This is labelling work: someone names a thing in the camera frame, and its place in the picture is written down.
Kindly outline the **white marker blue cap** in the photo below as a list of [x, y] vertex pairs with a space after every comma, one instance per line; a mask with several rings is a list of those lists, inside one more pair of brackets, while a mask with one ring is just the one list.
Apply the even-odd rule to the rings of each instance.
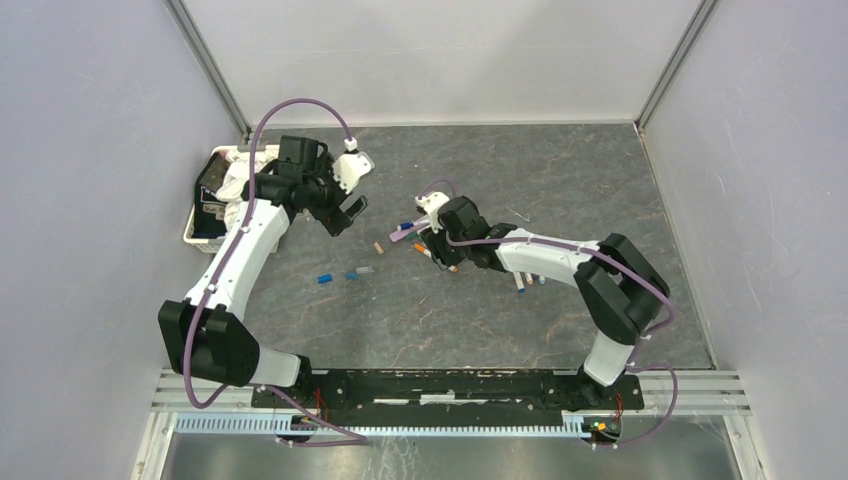
[[526, 291], [526, 284], [524, 281], [524, 277], [519, 272], [513, 273], [514, 282], [519, 293], [524, 293]]

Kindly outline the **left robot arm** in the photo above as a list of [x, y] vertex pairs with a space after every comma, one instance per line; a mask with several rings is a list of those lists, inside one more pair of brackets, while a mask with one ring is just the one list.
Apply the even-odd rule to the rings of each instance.
[[326, 144], [284, 135], [269, 161], [247, 187], [252, 202], [239, 205], [233, 228], [197, 284], [181, 301], [167, 300], [158, 323], [172, 369], [184, 377], [220, 384], [271, 384], [290, 407], [314, 394], [303, 356], [263, 347], [243, 323], [247, 301], [268, 256], [295, 216], [309, 212], [339, 236], [366, 208], [350, 196], [373, 168], [359, 149], [333, 156]]

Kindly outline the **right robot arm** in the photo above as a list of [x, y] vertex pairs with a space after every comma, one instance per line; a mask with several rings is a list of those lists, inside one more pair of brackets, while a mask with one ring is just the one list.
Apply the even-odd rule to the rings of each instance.
[[580, 293], [598, 332], [577, 382], [580, 400], [602, 408], [618, 393], [618, 378], [632, 362], [661, 310], [676, 310], [670, 289], [656, 269], [624, 235], [601, 241], [572, 241], [534, 234], [513, 224], [491, 224], [465, 196], [419, 195], [427, 217], [422, 238], [436, 263], [529, 274], [561, 282]]

